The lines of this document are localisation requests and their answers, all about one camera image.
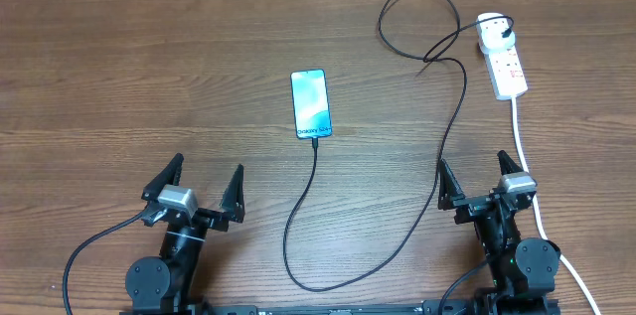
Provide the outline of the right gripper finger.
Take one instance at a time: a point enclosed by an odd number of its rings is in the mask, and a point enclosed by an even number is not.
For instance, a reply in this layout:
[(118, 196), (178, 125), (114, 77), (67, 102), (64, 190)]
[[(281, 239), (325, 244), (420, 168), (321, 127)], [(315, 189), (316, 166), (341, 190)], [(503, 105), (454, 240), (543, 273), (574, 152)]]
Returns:
[(502, 175), (509, 175), (523, 172), (524, 169), (519, 166), (505, 150), (497, 153), (500, 171)]
[(456, 177), (454, 176), (448, 163), (441, 159), (438, 164), (439, 173), (439, 196), (438, 209), (451, 210), (455, 209), (465, 200), (465, 194), (462, 191)]

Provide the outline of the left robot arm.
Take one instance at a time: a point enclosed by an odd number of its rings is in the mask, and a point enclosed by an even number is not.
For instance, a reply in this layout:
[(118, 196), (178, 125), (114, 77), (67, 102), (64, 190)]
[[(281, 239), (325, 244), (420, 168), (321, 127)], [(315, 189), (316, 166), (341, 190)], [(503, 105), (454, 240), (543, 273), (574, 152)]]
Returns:
[(238, 165), (218, 211), (201, 208), (195, 192), (180, 185), (184, 156), (175, 154), (143, 189), (147, 202), (139, 219), (146, 227), (167, 224), (160, 252), (136, 260), (125, 288), (133, 314), (211, 314), (212, 306), (191, 296), (199, 255), (209, 230), (225, 232), (244, 219), (244, 167)]

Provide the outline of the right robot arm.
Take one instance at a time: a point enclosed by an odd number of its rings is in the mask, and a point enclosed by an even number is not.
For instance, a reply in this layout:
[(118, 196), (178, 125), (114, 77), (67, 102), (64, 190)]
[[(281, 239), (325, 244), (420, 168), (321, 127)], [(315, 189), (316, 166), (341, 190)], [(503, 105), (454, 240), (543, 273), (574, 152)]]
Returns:
[(517, 212), (532, 205), (537, 182), (505, 151), (498, 152), (498, 161), (498, 185), (489, 194), (472, 198), (464, 194), (448, 163), (438, 163), (438, 208), (453, 210), (457, 225), (474, 226), (485, 259), (449, 286), (437, 312), (448, 314), (447, 301), (454, 290), (487, 267), (493, 285), (475, 290), (461, 314), (558, 314), (558, 304), (548, 300), (548, 294), (556, 288), (560, 248), (550, 240), (522, 238), (515, 221)]

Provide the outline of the blue Galaxy smartphone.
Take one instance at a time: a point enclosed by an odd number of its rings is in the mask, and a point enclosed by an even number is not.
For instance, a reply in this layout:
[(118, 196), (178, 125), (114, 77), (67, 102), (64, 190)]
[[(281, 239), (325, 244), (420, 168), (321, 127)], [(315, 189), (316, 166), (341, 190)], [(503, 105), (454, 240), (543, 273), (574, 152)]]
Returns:
[(293, 72), (290, 81), (296, 136), (299, 139), (331, 136), (333, 128), (325, 72), (321, 69)]

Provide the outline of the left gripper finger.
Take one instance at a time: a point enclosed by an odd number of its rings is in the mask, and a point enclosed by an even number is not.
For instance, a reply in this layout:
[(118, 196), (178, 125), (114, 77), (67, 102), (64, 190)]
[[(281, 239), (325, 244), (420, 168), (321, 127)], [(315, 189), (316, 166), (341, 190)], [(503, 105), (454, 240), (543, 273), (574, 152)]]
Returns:
[(235, 223), (242, 223), (245, 215), (243, 178), (244, 166), (238, 164), (220, 203), (224, 217)]
[(143, 188), (141, 199), (156, 201), (165, 186), (178, 186), (183, 162), (184, 156), (181, 153), (176, 153), (167, 166)]

